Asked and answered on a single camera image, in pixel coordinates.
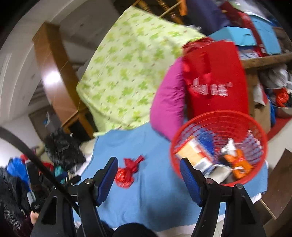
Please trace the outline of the person's left hand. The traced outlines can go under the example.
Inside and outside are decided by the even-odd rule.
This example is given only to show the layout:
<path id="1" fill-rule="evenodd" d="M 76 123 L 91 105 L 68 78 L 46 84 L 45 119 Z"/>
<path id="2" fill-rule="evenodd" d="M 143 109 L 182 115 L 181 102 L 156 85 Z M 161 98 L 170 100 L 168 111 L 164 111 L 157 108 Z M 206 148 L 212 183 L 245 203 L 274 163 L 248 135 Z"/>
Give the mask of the person's left hand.
<path id="1" fill-rule="evenodd" d="M 39 213 L 31 211 L 30 220 L 33 226 L 36 224 L 38 217 L 39 217 Z"/>

